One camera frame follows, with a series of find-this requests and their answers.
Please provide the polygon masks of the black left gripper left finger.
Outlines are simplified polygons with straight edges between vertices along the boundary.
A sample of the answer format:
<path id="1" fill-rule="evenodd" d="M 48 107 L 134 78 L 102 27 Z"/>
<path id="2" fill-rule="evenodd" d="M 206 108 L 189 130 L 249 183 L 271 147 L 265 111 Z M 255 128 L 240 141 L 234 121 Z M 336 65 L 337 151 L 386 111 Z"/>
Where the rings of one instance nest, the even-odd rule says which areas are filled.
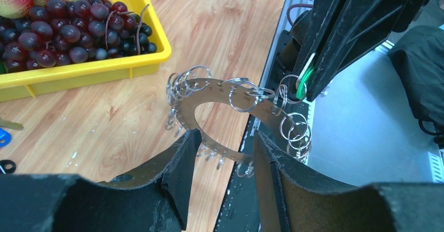
<path id="1" fill-rule="evenodd" d="M 197 129 L 111 181 L 78 174 L 1 177 L 1 231 L 184 231 Z"/>

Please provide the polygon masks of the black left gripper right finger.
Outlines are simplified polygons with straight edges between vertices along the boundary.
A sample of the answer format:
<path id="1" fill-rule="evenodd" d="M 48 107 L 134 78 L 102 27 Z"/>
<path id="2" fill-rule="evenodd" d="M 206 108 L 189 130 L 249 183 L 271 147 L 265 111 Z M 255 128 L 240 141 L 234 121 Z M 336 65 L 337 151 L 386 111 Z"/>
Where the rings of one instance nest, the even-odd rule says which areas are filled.
<path id="1" fill-rule="evenodd" d="M 443 185 L 357 187 L 296 161 L 263 132 L 253 139 L 263 231 L 443 231 Z"/>

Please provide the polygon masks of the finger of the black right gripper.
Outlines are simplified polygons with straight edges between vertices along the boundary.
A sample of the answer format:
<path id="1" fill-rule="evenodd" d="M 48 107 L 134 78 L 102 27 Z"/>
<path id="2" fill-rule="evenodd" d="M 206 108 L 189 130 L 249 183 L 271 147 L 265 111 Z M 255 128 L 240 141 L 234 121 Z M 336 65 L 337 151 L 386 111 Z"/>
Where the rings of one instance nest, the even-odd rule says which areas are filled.
<path id="1" fill-rule="evenodd" d="M 383 43 L 390 33 L 407 29 L 430 0 L 347 0 L 342 10 L 340 34 L 347 54 L 340 72 Z"/>
<path id="2" fill-rule="evenodd" d="M 347 54 L 343 40 L 334 39 L 334 34 L 341 33 L 341 12 L 346 4 L 347 0 L 314 0 L 308 13 L 308 26 L 293 74 L 300 75 L 309 56 L 316 53 L 312 62 L 314 71 L 307 82 L 306 99 L 309 101 L 313 101 L 336 77 Z"/>

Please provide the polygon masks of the green key tag with ring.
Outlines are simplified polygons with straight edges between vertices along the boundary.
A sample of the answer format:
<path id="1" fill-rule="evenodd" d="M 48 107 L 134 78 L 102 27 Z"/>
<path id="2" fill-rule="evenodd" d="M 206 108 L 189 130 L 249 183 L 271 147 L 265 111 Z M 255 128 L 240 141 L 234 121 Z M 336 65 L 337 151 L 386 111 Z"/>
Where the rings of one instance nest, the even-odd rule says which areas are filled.
<path id="1" fill-rule="evenodd" d="M 283 100 L 283 103 L 297 104 L 299 102 L 302 102 L 306 98 L 307 91 L 308 91 L 307 82 L 308 82 L 308 79 L 310 78 L 311 74 L 314 71 L 312 62 L 314 60 L 315 54 L 316 53 L 312 53 L 309 56 L 300 75 L 289 74 L 289 75 L 286 75 L 280 81 L 276 94 L 278 97 L 280 97 Z M 290 96 L 288 94 L 290 86 L 284 83 L 285 80 L 290 79 L 290 78 L 296 78 L 296 82 L 294 83 L 295 88 L 296 88 L 296 92 L 294 93 L 295 100 L 290 99 Z"/>

